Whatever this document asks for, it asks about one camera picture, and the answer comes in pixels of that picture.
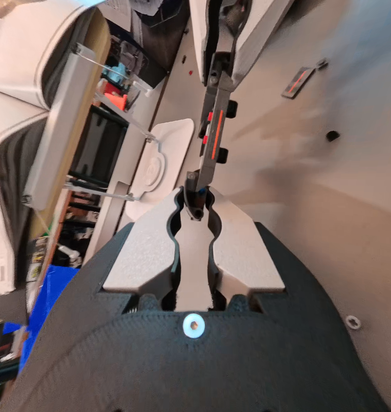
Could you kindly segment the dark printed lego box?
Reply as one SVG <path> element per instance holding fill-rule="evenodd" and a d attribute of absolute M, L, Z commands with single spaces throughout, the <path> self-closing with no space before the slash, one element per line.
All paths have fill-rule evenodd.
<path fill-rule="evenodd" d="M 104 1 L 111 35 L 106 65 L 156 88 L 172 69 L 190 16 L 189 1 Z"/>

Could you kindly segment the cluttered storage shelf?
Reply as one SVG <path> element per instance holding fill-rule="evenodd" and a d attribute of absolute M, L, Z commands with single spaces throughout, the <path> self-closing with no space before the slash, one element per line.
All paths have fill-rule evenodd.
<path fill-rule="evenodd" d="M 74 187 L 77 191 L 61 189 L 63 217 L 54 217 L 57 224 L 45 222 L 42 212 L 17 204 L 17 158 L 22 144 L 35 138 L 27 135 L 31 124 L 38 129 L 44 116 L 40 113 L 0 133 L 0 283 L 12 275 L 13 283 L 19 284 L 13 292 L 0 294 L 0 313 L 6 323 L 21 325 L 29 320 L 49 265 L 81 267 L 96 225 L 93 218 L 100 212 L 98 201 L 107 194 L 79 186 Z M 0 363 L 0 383 L 16 377 L 21 354 Z"/>

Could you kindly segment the white base book stand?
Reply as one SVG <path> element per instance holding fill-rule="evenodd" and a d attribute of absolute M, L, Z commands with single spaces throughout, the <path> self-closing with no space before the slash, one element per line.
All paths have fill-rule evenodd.
<path fill-rule="evenodd" d="M 82 13 L 79 11 L 80 8 L 61 19 L 58 25 L 53 25 L 52 20 L 41 21 L 46 23 L 45 30 L 37 36 L 42 47 L 34 46 L 34 51 L 29 55 L 39 56 L 35 72 L 37 79 L 43 80 L 44 75 L 50 74 L 48 80 L 57 84 L 57 88 L 51 104 L 43 97 L 49 110 L 45 112 L 46 116 L 38 129 L 35 129 L 34 123 L 31 124 L 27 135 L 34 135 L 35 138 L 23 143 L 19 152 L 17 204 L 43 212 L 45 222 L 53 212 L 55 197 L 64 187 L 67 176 L 70 176 L 69 169 L 91 105 L 106 107 L 129 123 L 116 164 L 124 163 L 131 168 L 130 164 L 137 157 L 132 147 L 133 133 L 143 135 L 132 114 L 122 115 L 103 92 L 96 91 L 99 82 L 95 78 L 98 75 L 93 72 L 98 71 L 98 65 L 92 61 L 97 52 L 93 50 L 94 46 L 87 46 L 87 42 L 103 40 L 104 35 L 98 34 L 99 28 L 93 28 L 94 24 L 100 24 L 99 19 L 103 16 L 91 8 Z M 194 122 L 184 119 L 156 125 L 151 131 L 155 140 L 150 135 L 145 137 L 150 142 L 144 143 L 143 152 L 136 162 L 129 193 L 139 203 L 127 212 L 132 220 L 137 220 L 172 191 L 193 131 Z M 70 184 L 79 186 L 81 190 L 91 188 L 98 195 L 109 188 L 103 189 L 78 180 L 80 183 Z"/>

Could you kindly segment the black box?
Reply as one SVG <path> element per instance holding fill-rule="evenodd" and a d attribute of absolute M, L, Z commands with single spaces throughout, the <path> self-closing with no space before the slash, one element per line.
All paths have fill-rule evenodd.
<path fill-rule="evenodd" d="M 69 175 L 108 188 L 128 127 L 113 111 L 91 105 Z"/>

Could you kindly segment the blue storage bin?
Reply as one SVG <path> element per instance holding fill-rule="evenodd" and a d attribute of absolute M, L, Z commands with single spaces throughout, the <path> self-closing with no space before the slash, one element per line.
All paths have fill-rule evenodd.
<path fill-rule="evenodd" d="M 26 328 L 28 337 L 23 344 L 18 374 L 22 372 L 49 312 L 78 271 L 79 269 L 72 267 L 49 265 L 38 298 L 29 316 L 29 324 Z"/>

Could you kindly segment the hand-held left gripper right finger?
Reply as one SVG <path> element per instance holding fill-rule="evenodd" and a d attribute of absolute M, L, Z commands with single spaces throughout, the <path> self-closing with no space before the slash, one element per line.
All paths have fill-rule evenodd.
<path fill-rule="evenodd" d="M 285 284 L 255 222 L 218 190 L 207 193 L 208 286 L 213 304 L 229 304 L 234 296 L 282 293 Z"/>

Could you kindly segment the red storage bin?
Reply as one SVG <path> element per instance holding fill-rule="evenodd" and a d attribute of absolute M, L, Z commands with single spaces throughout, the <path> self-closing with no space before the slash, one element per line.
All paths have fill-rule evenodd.
<path fill-rule="evenodd" d="M 120 110 L 125 111 L 127 104 L 127 94 L 121 92 L 120 89 L 107 82 L 104 88 L 104 96 L 108 98 Z"/>

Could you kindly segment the grey orange-striped lego tile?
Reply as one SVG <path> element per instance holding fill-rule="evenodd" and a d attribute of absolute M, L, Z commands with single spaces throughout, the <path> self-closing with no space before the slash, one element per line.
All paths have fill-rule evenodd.
<path fill-rule="evenodd" d="M 316 72 L 316 67 L 302 66 L 297 73 L 294 75 L 293 79 L 288 83 L 285 89 L 281 93 L 281 97 L 293 100 L 299 95 L 302 88 L 306 85 L 309 79 Z"/>

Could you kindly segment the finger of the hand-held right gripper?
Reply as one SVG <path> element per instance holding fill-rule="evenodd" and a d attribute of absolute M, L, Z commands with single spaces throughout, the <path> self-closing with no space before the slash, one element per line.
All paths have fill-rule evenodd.
<path fill-rule="evenodd" d="M 207 86 L 219 40 L 220 0 L 190 0 L 190 14 L 199 77 Z"/>
<path fill-rule="evenodd" d="M 292 0 L 252 1 L 246 23 L 235 43 L 231 75 L 234 89 L 249 73 L 292 3 Z"/>

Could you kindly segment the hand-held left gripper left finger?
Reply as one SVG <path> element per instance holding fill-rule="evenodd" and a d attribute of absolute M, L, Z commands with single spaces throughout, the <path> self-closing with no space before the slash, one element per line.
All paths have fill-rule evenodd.
<path fill-rule="evenodd" d="M 105 291 L 175 300 L 181 281 L 176 235 L 183 206 L 181 186 L 136 220 L 103 284 Z"/>

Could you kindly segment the grey black lego technic model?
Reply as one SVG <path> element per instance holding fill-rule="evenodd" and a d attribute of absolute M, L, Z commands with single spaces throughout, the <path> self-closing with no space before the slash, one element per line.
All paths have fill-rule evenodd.
<path fill-rule="evenodd" d="M 215 167 L 227 161 L 228 150 L 220 148 L 225 119 L 234 118 L 237 102 L 230 99 L 234 85 L 230 77 L 230 53 L 215 53 L 209 69 L 198 137 L 202 139 L 200 164 L 186 174 L 184 201 L 192 220 L 204 215 L 207 189 L 212 183 Z"/>

